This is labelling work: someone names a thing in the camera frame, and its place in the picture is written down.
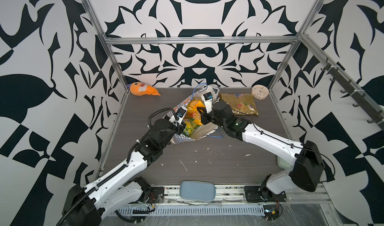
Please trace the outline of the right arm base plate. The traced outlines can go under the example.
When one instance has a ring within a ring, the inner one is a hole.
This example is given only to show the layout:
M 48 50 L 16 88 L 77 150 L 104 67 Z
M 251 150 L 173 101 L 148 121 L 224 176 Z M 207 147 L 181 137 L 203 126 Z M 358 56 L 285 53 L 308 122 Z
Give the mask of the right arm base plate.
M 245 186 L 244 193 L 249 203 L 285 202 L 287 198 L 285 192 L 274 194 L 268 188 L 261 186 Z

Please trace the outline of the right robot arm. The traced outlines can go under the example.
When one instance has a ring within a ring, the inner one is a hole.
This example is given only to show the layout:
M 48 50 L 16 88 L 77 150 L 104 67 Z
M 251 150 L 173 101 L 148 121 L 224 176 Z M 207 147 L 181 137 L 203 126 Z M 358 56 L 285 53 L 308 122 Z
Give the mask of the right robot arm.
M 259 146 L 290 164 L 287 170 L 267 176 L 259 188 L 262 196 L 279 195 L 287 190 L 300 188 L 314 192 L 325 170 L 325 155 L 311 141 L 301 143 L 271 133 L 253 121 L 237 117 L 230 105 L 223 100 L 199 107 L 201 122 L 213 123 L 235 139 Z

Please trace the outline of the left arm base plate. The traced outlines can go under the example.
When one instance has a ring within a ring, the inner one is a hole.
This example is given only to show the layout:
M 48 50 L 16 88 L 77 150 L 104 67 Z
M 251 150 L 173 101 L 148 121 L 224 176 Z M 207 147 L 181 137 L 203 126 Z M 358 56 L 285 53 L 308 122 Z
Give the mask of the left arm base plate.
M 147 204 L 157 204 L 164 200 L 165 188 L 164 187 L 152 187 L 148 197 L 145 200 Z

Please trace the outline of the yellow orange candy bag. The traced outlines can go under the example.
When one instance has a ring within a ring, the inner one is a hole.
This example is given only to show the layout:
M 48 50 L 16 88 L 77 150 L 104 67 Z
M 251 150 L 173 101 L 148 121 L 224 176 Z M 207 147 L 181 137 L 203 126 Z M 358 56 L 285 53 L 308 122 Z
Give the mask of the yellow orange candy bag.
M 201 126 L 202 123 L 202 117 L 200 112 L 198 111 L 198 108 L 205 109 L 205 105 L 201 100 L 192 100 L 187 105 L 187 118 L 191 120 L 195 125 Z

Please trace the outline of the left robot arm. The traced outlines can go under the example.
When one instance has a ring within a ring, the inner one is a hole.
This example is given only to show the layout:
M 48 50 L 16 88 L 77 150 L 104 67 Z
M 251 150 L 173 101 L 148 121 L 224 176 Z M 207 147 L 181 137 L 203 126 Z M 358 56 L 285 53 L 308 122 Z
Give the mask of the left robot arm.
M 166 116 L 149 127 L 129 151 L 125 160 L 99 179 L 84 187 L 75 185 L 67 195 L 58 226 L 98 226 L 102 220 L 124 205 L 147 199 L 151 186 L 137 174 L 162 154 L 186 124 Z

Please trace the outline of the gold snack bag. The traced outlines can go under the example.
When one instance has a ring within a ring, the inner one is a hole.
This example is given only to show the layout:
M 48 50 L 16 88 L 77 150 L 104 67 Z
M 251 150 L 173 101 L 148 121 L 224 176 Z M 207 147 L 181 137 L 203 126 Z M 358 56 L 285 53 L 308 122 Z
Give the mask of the gold snack bag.
M 256 108 L 255 98 L 250 93 L 221 93 L 221 100 L 225 101 L 235 115 L 241 116 L 259 116 Z

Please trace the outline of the blue checkered paper bag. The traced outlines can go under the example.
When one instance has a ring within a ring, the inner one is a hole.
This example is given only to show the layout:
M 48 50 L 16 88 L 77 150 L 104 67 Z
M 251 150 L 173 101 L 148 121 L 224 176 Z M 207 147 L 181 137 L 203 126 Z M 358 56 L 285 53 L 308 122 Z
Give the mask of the blue checkered paper bag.
M 206 83 L 201 84 L 200 87 L 201 87 L 200 89 L 195 89 L 191 95 L 189 95 L 184 101 L 179 103 L 174 108 L 174 110 L 177 111 L 178 108 L 181 106 L 184 106 L 187 108 L 188 103 L 192 100 L 202 101 L 201 96 L 207 92 L 211 92 L 213 94 L 214 101 L 219 99 L 220 90 L 218 87 L 214 85 L 208 85 Z M 198 128 L 194 131 L 194 133 L 190 137 L 186 137 L 184 134 L 181 134 L 181 135 L 175 134 L 171 139 L 171 143 L 180 144 L 185 142 L 197 141 L 211 135 L 217 130 L 217 128 L 218 126 L 213 123 L 209 123 L 207 125 L 201 125 L 201 126 L 198 126 Z

